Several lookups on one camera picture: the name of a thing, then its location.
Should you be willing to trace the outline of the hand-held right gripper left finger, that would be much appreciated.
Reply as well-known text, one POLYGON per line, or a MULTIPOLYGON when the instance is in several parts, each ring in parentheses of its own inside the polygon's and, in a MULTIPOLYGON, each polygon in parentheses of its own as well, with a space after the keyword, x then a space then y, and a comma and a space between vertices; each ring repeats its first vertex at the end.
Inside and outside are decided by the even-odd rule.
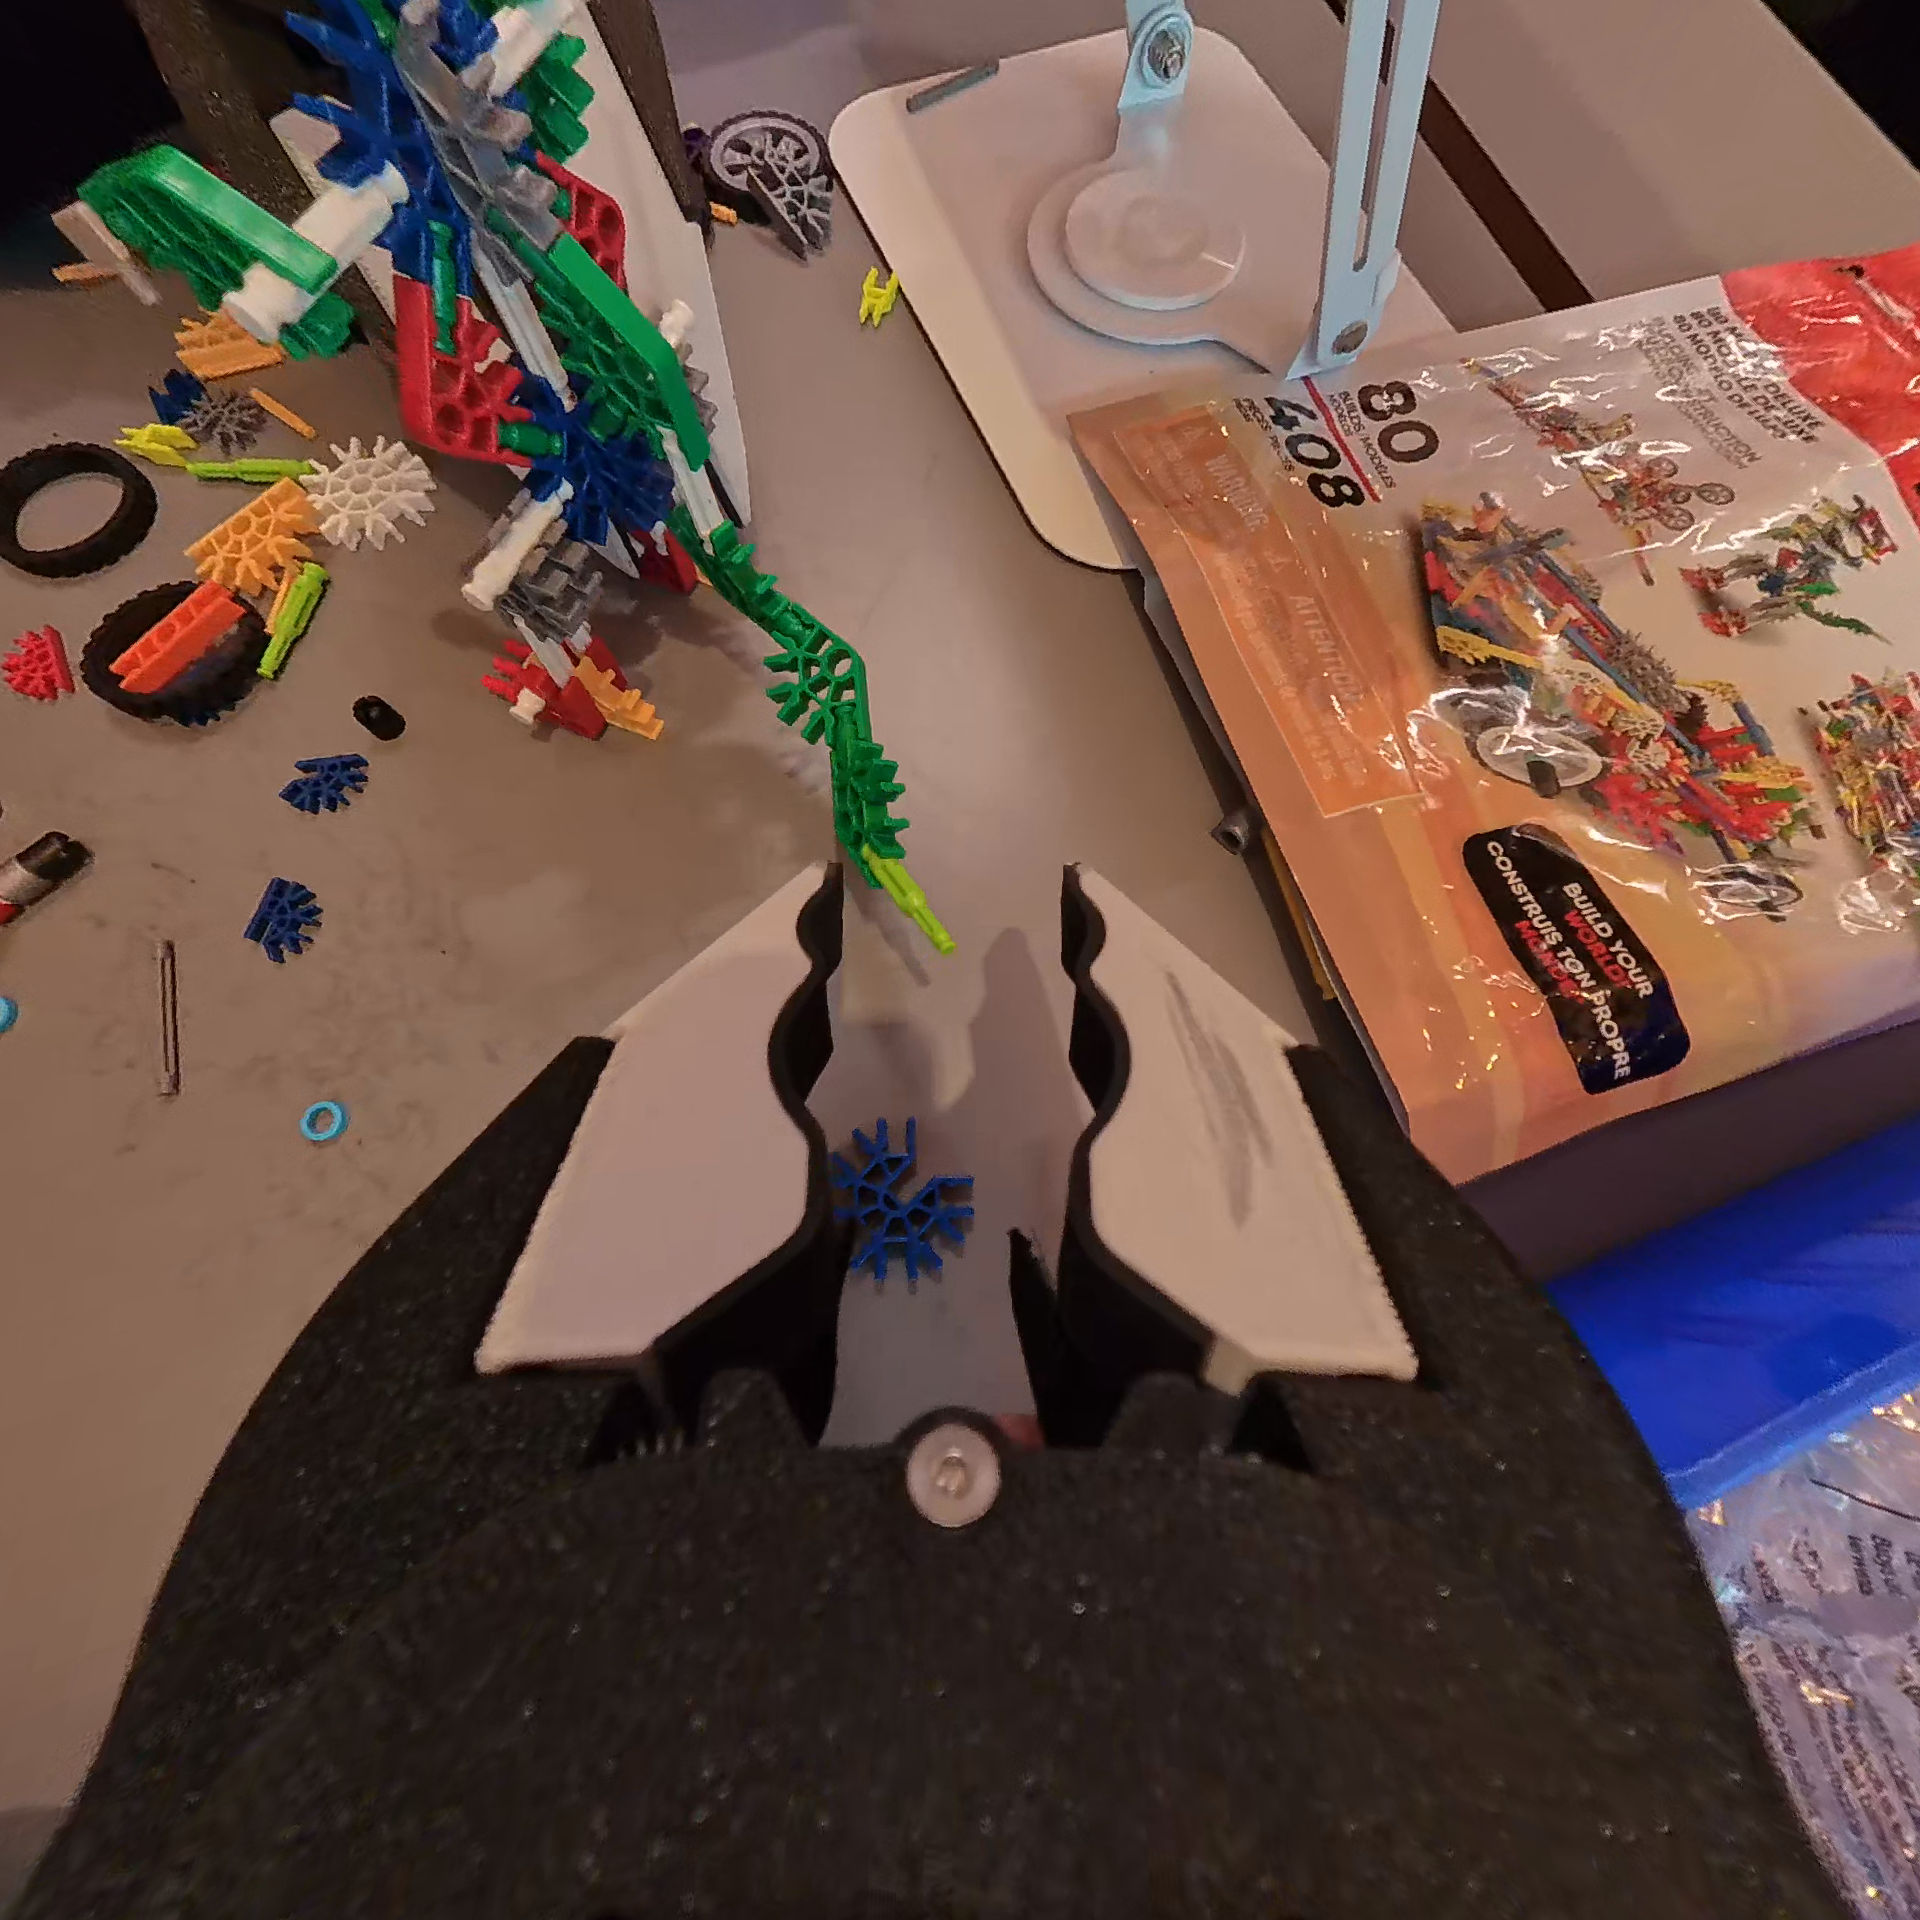
POLYGON ((661 1354, 827 1220, 809 1096, 833 1054, 845 870, 809 865, 607 1027, 607 1067, 477 1368, 661 1354))

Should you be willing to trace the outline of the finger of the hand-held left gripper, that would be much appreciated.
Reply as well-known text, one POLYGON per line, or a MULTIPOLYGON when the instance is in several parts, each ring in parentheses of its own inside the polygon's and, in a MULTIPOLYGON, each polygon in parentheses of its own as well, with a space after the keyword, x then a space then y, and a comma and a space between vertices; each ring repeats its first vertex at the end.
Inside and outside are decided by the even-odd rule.
POLYGON ((661 167, 651 124, 676 131, 672 77, 651 7, 586 7, 577 34, 586 38, 577 68, 589 79, 586 147, 577 172, 620 200, 627 220, 627 288, 656 316, 669 304, 694 310, 694 365, 707 372, 717 410, 713 474, 739 522, 752 522, 752 474, 734 396, 724 310, 713 294, 707 239, 681 218, 676 172, 661 167))
MULTIPOLYGON (((324 178, 324 155, 334 151, 337 131, 307 110, 280 110, 275 135, 283 155, 293 161, 302 195, 324 195, 334 184, 324 178)), ((385 241, 369 241, 357 260, 334 284, 334 294, 354 311, 354 337, 376 347, 385 367, 401 365, 401 323, 394 323, 394 252, 385 241)))

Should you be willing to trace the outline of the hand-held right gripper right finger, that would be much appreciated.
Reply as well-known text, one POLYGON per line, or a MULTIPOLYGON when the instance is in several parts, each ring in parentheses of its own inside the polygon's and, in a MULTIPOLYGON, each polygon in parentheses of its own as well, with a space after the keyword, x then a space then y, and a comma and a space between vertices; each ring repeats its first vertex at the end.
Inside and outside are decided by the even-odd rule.
POLYGON ((1300 1042, 1110 877, 1063 872, 1069 1146, 1057 1305, 1110 1378, 1417 1378, 1300 1042))

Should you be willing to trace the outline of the multicoloured construction toy model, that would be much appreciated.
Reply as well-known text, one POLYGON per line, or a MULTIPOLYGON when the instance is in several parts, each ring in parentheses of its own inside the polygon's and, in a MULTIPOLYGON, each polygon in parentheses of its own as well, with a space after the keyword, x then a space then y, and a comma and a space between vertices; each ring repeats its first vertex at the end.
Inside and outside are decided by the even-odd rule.
POLYGON ((589 555, 687 555, 775 653, 779 721, 827 753, 833 839, 920 934, 955 937, 908 877, 902 784, 872 737, 863 656, 786 602, 713 487, 707 399, 687 357, 687 304, 648 316, 589 241, 589 184, 561 167, 586 135, 589 87, 577 7, 316 7, 287 15, 350 79, 350 101, 302 95, 334 131, 324 192, 280 220, 231 184, 148 147, 80 184, 72 218, 95 265, 166 265, 191 284, 208 327, 293 357, 337 351, 350 304, 334 284, 387 252, 401 410, 409 442, 508 465, 515 510, 466 575, 466 602, 518 638, 515 710, 554 715, 586 691, 589 555))

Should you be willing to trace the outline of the grey connector with flat strip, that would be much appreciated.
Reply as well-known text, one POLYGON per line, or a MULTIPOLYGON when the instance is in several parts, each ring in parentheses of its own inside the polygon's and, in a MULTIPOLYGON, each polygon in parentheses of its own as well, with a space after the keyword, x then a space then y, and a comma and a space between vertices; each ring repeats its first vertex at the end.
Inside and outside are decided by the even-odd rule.
POLYGON ((833 192, 827 172, 798 172, 798 178, 786 178, 786 172, 758 161, 748 172, 748 192, 752 192, 761 220, 775 227, 775 239, 791 258, 827 252, 827 192, 833 192))

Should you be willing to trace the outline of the grey wheel with black tyre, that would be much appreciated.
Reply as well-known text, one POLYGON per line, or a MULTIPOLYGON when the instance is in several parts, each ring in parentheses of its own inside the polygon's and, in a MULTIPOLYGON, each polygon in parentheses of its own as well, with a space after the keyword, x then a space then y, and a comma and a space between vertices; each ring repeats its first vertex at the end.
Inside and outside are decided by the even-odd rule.
POLYGON ((827 172, 827 139, 814 123, 786 110, 739 110, 717 123, 707 147, 707 200, 724 200, 734 210, 758 208, 748 192, 748 172, 758 161, 798 178, 798 172, 827 172))

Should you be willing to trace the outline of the yellow half-circle connector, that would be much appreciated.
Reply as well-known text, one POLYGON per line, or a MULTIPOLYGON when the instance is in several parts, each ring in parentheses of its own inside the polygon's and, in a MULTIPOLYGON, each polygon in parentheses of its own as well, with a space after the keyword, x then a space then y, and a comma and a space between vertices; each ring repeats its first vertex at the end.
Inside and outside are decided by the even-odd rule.
POLYGON ((250 337, 231 311, 203 311, 179 323, 179 365, 208 386, 280 367, 287 351, 250 337))

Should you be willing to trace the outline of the large blue snowflake connector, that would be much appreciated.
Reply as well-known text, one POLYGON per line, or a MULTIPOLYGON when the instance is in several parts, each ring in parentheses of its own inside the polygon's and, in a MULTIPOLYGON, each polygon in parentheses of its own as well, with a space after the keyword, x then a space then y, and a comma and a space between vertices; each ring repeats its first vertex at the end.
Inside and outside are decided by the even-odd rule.
POLYGON ((848 1266, 872 1288, 943 1279, 943 1256, 963 1250, 977 1179, 920 1174, 920 1120, 887 1124, 882 1116, 827 1159, 833 1215, 848 1220, 848 1266))

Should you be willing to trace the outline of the long tan rod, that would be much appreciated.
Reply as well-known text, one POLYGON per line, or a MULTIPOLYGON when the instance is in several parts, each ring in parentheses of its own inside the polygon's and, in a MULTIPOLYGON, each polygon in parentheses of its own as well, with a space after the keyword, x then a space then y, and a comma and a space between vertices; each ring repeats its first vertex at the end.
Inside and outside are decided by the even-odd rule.
POLYGON ((1309 961, 1309 976, 1314 976, 1321 997, 1326 997, 1326 1002, 1338 1002, 1338 981, 1332 981, 1332 968, 1328 968, 1328 961, 1326 961, 1326 949, 1321 949, 1321 934, 1314 934, 1309 902, 1305 902, 1305 895, 1300 895, 1300 882, 1292 882, 1292 872, 1286 872, 1286 865, 1282 865, 1282 850, 1278 850, 1274 829, 1263 829, 1263 859, 1266 859, 1266 870, 1274 870, 1274 882, 1278 882, 1278 895, 1282 895, 1282 909, 1286 909, 1286 920, 1292 920, 1292 934, 1300 934, 1300 946, 1305 946, 1305 961, 1309 961))

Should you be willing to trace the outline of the white snowflake connector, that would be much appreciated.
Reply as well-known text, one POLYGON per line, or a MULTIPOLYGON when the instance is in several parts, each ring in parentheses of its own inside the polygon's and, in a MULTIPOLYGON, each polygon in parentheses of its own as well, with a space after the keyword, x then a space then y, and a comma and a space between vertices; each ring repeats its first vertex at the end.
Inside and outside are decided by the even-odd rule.
POLYGON ((315 524, 327 544, 385 548, 404 539, 404 524, 425 524, 436 510, 436 469, 401 440, 376 433, 376 442, 334 442, 334 465, 299 474, 315 524))

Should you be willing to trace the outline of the large yellow fan connector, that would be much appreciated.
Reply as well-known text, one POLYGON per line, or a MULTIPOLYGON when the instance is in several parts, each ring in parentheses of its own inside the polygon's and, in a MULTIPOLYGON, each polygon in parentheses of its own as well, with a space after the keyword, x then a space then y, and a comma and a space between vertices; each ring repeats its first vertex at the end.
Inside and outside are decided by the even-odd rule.
POLYGON ((287 572, 315 558, 307 533, 316 533, 315 499, 293 474, 283 474, 183 555, 191 558, 199 580, 250 598, 280 591, 287 572))

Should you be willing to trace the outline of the black rubber tyre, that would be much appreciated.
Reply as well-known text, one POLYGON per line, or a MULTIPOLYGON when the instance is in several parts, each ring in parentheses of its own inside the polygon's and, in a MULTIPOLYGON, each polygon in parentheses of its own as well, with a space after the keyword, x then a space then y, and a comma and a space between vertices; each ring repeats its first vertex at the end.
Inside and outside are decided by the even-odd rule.
POLYGON ((118 558, 126 558, 148 533, 150 533, 150 522, 155 522, 155 490, 150 479, 112 442, 35 442, 27 455, 16 455, 6 469, 0 469, 0 558, 27 572, 27 575, 39 575, 39 580, 74 580, 74 575, 95 575, 118 558), (72 544, 27 544, 22 539, 22 513, 27 506, 62 487, 62 479, 80 479, 80 474, 95 474, 95 479, 118 479, 118 510, 80 539, 72 544))
POLYGON ((118 710, 134 721, 179 721, 179 729, 208 729, 225 715, 257 683, 257 667, 268 656, 268 619, 245 605, 237 605, 237 619, 215 638, 191 640, 191 656, 171 645, 166 683, 155 685, 126 685, 118 661, 148 640, 161 627, 179 627, 179 612, 191 602, 191 591, 215 591, 212 580, 171 580, 148 586, 131 602, 112 605, 101 627, 91 631, 80 653, 80 683, 118 710))

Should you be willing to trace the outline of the blue plastic bin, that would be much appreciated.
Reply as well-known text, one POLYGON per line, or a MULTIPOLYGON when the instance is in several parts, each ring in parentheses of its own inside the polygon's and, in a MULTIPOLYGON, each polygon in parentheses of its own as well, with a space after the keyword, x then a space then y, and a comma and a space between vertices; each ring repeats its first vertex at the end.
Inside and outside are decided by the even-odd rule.
POLYGON ((1683 1513, 1920 1387, 1904 1116, 1553 1285, 1683 1513))

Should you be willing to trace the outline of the orange connector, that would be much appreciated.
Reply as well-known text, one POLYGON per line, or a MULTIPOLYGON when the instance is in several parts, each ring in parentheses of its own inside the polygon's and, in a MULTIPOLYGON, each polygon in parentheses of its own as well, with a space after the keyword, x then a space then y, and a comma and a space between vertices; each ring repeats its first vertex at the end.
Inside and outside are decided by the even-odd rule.
POLYGON ((148 627, 112 676, 131 698, 166 691, 191 661, 203 661, 250 605, 215 580, 199 580, 155 627, 148 627))

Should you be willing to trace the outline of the pale slotted stand strut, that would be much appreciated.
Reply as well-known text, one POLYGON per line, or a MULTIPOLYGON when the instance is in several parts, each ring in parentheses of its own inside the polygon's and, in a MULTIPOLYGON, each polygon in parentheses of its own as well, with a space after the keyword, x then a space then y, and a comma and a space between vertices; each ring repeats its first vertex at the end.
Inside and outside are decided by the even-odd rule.
POLYGON ((1114 115, 1144 115, 1176 107, 1194 61, 1194 10, 1189 0, 1126 0, 1126 68, 1114 89, 1114 115))
POLYGON ((1438 0, 1351 0, 1328 161, 1326 265, 1286 378, 1345 367, 1378 337, 1398 284, 1398 218, 1438 0))

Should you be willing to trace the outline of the K'nex instruction bag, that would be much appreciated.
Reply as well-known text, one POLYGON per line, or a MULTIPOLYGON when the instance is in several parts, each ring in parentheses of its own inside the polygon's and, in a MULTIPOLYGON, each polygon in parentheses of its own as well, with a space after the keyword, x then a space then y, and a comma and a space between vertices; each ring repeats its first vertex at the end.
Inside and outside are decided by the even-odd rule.
POLYGON ((1069 440, 1443 1179, 1917 1019, 1917 246, 1069 440))

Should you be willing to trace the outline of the clear plastic bag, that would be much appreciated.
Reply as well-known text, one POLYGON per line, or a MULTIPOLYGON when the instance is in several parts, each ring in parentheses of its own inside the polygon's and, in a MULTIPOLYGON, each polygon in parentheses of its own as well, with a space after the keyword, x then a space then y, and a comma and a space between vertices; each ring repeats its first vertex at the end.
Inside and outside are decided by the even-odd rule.
POLYGON ((1842 1904, 1920 1915, 1920 1393, 1689 1511, 1751 1719, 1842 1904))

